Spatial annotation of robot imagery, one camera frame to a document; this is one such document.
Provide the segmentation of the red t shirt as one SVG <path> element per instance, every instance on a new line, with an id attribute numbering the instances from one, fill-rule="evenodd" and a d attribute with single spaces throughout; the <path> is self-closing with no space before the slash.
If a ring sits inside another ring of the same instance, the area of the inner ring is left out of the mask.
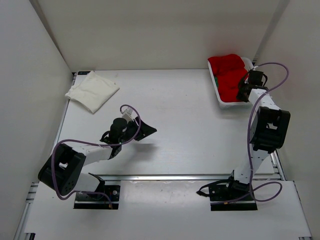
<path id="1" fill-rule="evenodd" d="M 225 56 L 212 56 L 207 59 L 213 76 L 218 78 L 218 95 L 225 103 L 240 102 L 236 96 L 238 83 L 248 72 L 240 56 L 229 54 Z"/>

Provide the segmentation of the white t shirt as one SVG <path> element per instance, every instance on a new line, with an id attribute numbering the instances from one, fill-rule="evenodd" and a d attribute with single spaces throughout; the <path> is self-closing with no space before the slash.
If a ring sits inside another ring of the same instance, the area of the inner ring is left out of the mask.
<path id="1" fill-rule="evenodd" d="M 94 114 L 120 87 L 115 82 L 90 71 L 85 79 L 73 85 L 65 94 L 69 100 L 79 102 Z"/>

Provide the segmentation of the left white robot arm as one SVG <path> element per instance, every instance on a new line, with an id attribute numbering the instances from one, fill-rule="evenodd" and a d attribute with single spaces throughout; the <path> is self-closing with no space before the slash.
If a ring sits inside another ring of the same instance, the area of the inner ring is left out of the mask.
<path id="1" fill-rule="evenodd" d="M 122 145 L 133 140 L 140 141 L 156 132 L 156 128 L 147 125 L 138 116 L 118 117 L 97 143 L 79 141 L 78 146 L 71 147 L 68 139 L 58 142 L 37 178 L 55 190 L 61 200 L 76 192 L 100 200 L 106 196 L 103 180 L 93 173 L 83 173 L 82 168 L 113 159 L 122 150 Z"/>

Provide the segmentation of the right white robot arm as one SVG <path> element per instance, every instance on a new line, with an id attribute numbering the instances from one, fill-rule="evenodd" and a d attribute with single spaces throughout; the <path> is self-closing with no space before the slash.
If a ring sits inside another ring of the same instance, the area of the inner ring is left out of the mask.
<path id="1" fill-rule="evenodd" d="M 224 188 L 230 200 L 250 191 L 250 181 L 263 161 L 285 142 L 291 114 L 276 105 L 263 79 L 268 78 L 262 71 L 252 69 L 238 84 L 236 98 L 251 103 L 253 108 L 247 132 L 248 159 L 232 171 Z"/>

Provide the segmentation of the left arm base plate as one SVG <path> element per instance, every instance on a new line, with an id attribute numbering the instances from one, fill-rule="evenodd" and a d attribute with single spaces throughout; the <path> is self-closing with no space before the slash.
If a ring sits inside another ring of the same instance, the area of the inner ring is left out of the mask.
<path id="1" fill-rule="evenodd" d="M 120 182 L 107 183 L 99 192 L 103 194 L 76 193 L 73 208 L 76 210 L 118 210 Z"/>

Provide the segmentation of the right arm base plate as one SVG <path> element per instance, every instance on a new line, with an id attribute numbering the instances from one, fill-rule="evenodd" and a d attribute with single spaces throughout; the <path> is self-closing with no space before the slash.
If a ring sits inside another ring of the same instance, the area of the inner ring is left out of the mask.
<path id="1" fill-rule="evenodd" d="M 257 203 L 248 192 L 231 190 L 227 184 L 207 184 L 197 192 L 199 196 L 209 198 L 212 212 L 257 211 Z"/>

